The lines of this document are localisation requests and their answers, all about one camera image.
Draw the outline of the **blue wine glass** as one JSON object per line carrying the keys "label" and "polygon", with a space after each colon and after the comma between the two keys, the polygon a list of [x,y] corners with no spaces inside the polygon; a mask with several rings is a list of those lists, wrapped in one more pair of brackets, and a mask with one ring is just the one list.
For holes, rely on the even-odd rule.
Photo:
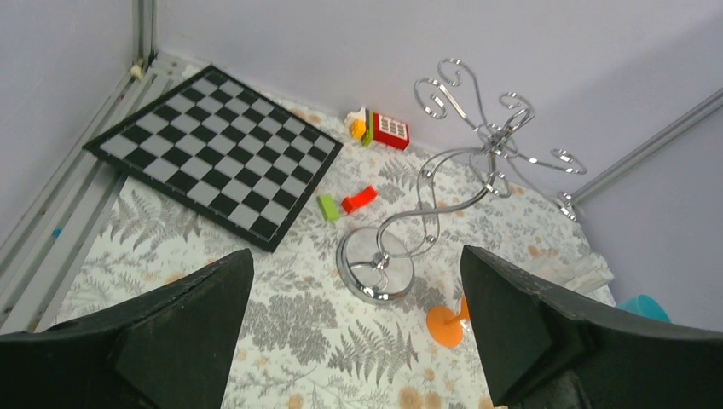
{"label": "blue wine glass", "polygon": [[659,304],[659,302],[646,294],[639,294],[636,297],[629,298],[624,302],[619,302],[616,308],[636,314],[638,316],[646,317],[652,320],[659,320],[661,322],[671,323],[672,320],[668,316],[666,310]]}

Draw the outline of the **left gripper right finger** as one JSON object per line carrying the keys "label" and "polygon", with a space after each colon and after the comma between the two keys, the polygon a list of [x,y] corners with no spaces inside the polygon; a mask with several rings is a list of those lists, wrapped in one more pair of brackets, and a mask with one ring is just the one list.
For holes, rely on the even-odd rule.
{"label": "left gripper right finger", "polygon": [[721,407],[719,332],[605,305],[471,245],[460,275],[495,405]]}

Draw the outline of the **orange wine glass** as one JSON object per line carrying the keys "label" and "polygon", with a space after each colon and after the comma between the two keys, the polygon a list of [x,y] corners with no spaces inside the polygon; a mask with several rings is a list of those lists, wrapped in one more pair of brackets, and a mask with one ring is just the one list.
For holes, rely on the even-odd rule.
{"label": "orange wine glass", "polygon": [[445,348],[458,347],[465,334],[462,325],[470,319],[466,296],[460,299],[460,311],[455,312],[444,305],[436,305],[426,315],[426,326],[431,337]]}

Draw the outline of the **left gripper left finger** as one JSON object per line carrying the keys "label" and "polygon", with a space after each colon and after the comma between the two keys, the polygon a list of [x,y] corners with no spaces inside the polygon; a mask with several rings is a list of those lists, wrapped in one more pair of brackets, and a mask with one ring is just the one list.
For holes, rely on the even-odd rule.
{"label": "left gripper left finger", "polygon": [[1,338],[4,408],[218,408],[252,288],[249,250],[46,331]]}

